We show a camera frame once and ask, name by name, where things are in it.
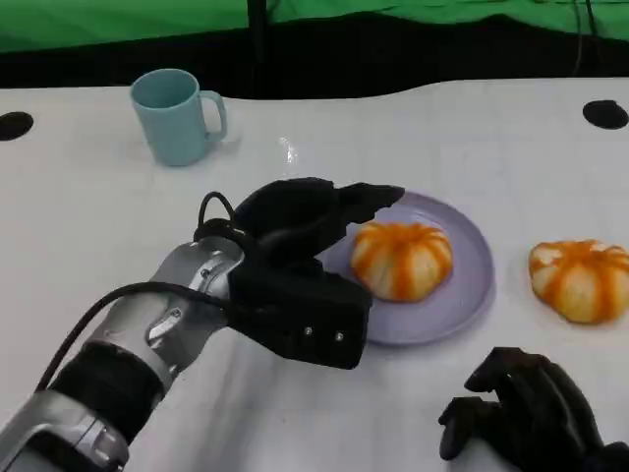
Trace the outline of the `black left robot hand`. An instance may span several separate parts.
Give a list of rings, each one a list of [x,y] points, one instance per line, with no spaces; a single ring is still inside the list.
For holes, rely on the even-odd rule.
[[[256,190],[234,212],[236,226],[257,242],[272,266],[290,266],[325,251],[352,223],[372,220],[405,194],[397,186],[356,183],[335,187],[307,177],[278,180]]]

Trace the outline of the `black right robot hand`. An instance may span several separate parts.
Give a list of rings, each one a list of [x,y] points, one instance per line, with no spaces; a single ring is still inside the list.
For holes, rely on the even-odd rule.
[[[443,460],[471,440],[521,471],[577,470],[603,449],[593,410],[574,381],[540,354],[495,347],[438,418]]]

